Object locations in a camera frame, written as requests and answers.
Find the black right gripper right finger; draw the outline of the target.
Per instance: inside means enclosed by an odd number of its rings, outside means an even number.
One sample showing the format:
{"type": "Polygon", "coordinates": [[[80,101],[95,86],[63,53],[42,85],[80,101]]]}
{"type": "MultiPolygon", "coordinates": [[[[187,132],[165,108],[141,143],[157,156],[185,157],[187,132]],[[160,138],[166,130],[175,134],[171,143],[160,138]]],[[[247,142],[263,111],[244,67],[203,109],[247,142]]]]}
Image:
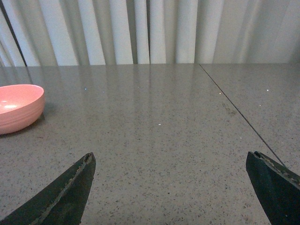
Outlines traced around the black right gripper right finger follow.
{"type": "Polygon", "coordinates": [[[248,152],[246,171],[272,225],[300,223],[300,177],[270,157],[248,152]]]}

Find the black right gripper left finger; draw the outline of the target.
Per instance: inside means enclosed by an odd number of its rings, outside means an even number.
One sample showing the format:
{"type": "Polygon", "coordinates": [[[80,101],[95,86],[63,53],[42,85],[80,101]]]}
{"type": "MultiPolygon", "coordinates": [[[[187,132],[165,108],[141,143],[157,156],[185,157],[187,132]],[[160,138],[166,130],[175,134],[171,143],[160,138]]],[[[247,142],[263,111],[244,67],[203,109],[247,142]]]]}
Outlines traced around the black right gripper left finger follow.
{"type": "Polygon", "coordinates": [[[2,225],[79,225],[96,159],[87,153],[42,191],[0,221],[2,225]]]}

